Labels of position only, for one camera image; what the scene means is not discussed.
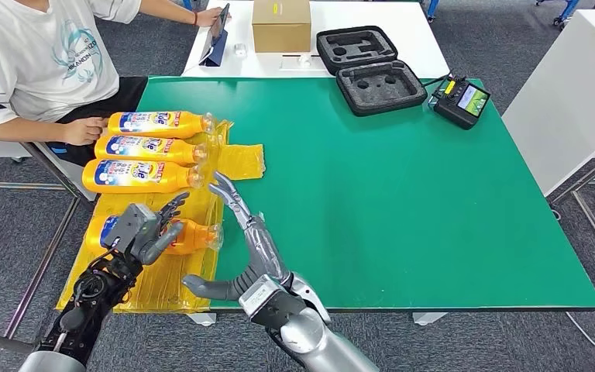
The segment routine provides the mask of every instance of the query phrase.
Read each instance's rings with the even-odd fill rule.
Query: cardboard box
[[[311,50],[311,6],[308,0],[254,0],[254,50],[308,52]]]

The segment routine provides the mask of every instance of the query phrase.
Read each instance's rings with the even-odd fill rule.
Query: robotic arm
[[[288,270],[263,219],[252,215],[231,180],[215,172],[209,189],[234,212],[245,233],[249,264],[232,281],[205,281],[187,275],[182,282],[203,298],[238,301],[250,320],[309,372],[377,372],[379,368],[348,339],[332,332],[325,306],[309,283]],[[101,325],[125,301],[143,267],[153,264],[183,229],[165,227],[186,194],[158,213],[131,204],[102,241],[106,252],[89,263],[74,284],[74,294],[19,372],[85,372]]]
[[[163,232],[187,197],[178,195],[158,213],[142,204],[126,209],[102,241],[106,252],[78,278],[70,301],[19,372],[85,372],[105,317],[183,229],[175,222]]]
[[[231,180],[215,172],[208,188],[234,212],[245,233],[249,264],[232,281],[187,275],[183,284],[203,298],[238,301],[252,322],[309,372],[376,372],[348,339],[332,332],[325,306],[309,283],[284,266],[263,219],[252,215]]]

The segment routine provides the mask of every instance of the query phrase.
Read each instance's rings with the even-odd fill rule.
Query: yellow plastic bag
[[[203,165],[206,180],[204,186],[193,190],[186,204],[179,208],[179,218],[192,219],[202,225],[222,223],[222,201],[212,194],[207,185],[213,182],[213,170],[218,169],[234,180],[260,178],[263,176],[263,146],[228,145],[229,128],[232,123],[218,124],[215,135],[206,141],[200,134],[187,139],[188,143],[208,143],[209,158]],[[121,215],[131,203],[144,203],[152,210],[160,210],[176,194],[103,194],[93,215]],[[70,300],[73,286],[90,261],[97,254],[85,245],[81,246],[56,309],[62,310]],[[195,297],[181,284],[186,274],[197,274],[213,280],[218,254],[203,249],[186,256],[161,255],[156,263],[145,267],[138,276],[136,286],[129,292],[127,301],[117,305],[114,312],[174,312],[190,314],[208,309],[209,300]]]

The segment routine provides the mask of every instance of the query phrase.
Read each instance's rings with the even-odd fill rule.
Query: green table
[[[265,146],[264,177],[236,187],[328,308],[595,309],[493,103],[465,131],[426,104],[355,117],[334,79],[164,77],[139,110],[212,112]],[[247,263],[231,212],[224,228],[219,280]]]

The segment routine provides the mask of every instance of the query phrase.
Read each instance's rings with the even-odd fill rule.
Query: detergent bottle
[[[88,230],[85,232],[85,244],[92,253],[104,253],[105,248],[101,242],[111,232],[118,219],[117,215],[96,215],[92,218]],[[203,226],[191,219],[175,221],[182,222],[184,229],[163,254],[190,254],[203,248],[220,250],[222,246],[222,227],[220,225]]]
[[[138,136],[103,136],[95,144],[97,159],[171,161],[181,166],[207,159],[206,143],[191,145],[180,139]]]
[[[186,168],[164,161],[91,160],[83,169],[83,185],[102,194],[168,193],[200,188],[198,165]]]
[[[133,134],[160,138],[190,138],[215,129],[210,113],[188,111],[117,112],[108,120],[110,134]]]

